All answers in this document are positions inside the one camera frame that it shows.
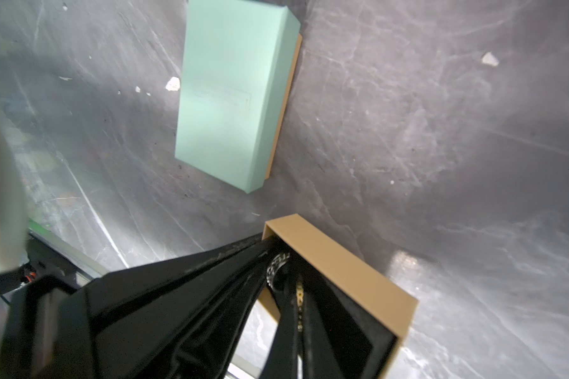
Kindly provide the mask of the mint green box lid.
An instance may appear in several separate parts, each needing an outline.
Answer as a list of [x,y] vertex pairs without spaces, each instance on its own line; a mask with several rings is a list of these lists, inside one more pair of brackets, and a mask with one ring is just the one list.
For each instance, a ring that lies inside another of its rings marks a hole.
[[249,194],[263,187],[300,21],[262,1],[190,1],[175,158]]

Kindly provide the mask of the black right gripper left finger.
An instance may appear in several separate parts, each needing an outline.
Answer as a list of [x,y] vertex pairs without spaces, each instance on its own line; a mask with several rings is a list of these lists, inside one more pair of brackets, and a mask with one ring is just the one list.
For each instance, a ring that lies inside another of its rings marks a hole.
[[254,235],[83,287],[41,276],[11,300],[0,378],[222,377],[277,246]]

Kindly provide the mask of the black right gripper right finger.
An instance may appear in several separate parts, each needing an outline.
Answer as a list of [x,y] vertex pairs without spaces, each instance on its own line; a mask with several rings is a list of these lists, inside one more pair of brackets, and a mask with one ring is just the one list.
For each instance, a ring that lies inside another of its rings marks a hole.
[[277,274],[280,318],[261,378],[343,378],[319,311],[315,270],[295,265]]

